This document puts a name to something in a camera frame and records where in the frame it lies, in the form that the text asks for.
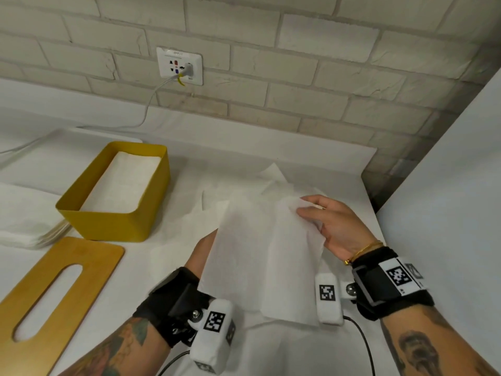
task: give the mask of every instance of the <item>wall socket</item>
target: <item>wall socket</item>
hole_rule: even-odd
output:
[[[170,78],[180,74],[187,63],[193,66],[192,77],[182,77],[183,83],[204,85],[204,68],[202,66],[202,56],[173,49],[157,48],[158,67],[162,78]]]

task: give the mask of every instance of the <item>folded napkin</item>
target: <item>folded napkin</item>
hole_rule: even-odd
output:
[[[36,249],[64,235],[70,224],[56,210],[60,196],[0,183],[0,244]]]

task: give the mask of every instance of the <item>hand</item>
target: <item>hand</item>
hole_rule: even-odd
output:
[[[302,199],[324,208],[298,208],[297,214],[305,219],[322,222],[320,233],[326,238],[324,245],[338,259],[348,260],[360,249],[377,240],[344,203],[322,195],[303,196]]]
[[[204,238],[201,238],[198,244],[195,246],[195,249],[191,253],[190,258],[186,262],[185,267],[188,268],[198,278],[202,276],[202,271],[204,270],[207,257],[209,257],[212,244],[214,244],[216,234],[217,230],[209,233]]]

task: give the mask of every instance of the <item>arm tattoo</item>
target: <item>arm tattoo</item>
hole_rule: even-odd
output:
[[[454,330],[452,326],[445,320],[445,318],[438,312],[437,309],[430,306],[422,306],[423,313],[428,317],[433,323],[443,328],[447,328],[449,330]]]
[[[120,376],[117,367],[131,353],[135,342],[144,344],[147,334],[146,319],[130,318],[59,376]]]
[[[499,376],[499,373],[481,357],[477,361],[475,371],[479,376]]]
[[[438,364],[438,351],[422,332],[408,331],[400,335],[398,346],[409,364],[425,376],[442,376]]]
[[[405,364],[402,361],[402,359],[398,356],[397,350],[395,346],[393,345],[393,340],[390,335],[390,331],[386,328],[385,324],[383,321],[381,321],[381,329],[383,330],[383,335],[386,340],[386,343],[388,344],[388,348],[390,349],[391,356],[393,358],[393,361],[395,362],[395,365],[397,366],[398,373],[401,376],[405,375]]]

